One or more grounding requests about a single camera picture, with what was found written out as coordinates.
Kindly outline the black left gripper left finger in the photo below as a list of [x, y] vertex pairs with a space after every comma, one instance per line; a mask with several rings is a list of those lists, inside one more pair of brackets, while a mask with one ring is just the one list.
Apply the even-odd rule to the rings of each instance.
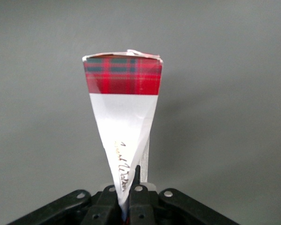
[[81, 225], [119, 225], [121, 209], [114, 185], [107, 186], [89, 207]]

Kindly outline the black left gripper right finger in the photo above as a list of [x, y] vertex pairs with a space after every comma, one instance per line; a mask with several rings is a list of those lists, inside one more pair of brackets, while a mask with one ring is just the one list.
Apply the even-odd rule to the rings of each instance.
[[135, 168], [135, 175], [129, 192], [129, 224], [154, 225], [154, 211], [150, 204], [149, 191], [141, 185], [141, 166]]

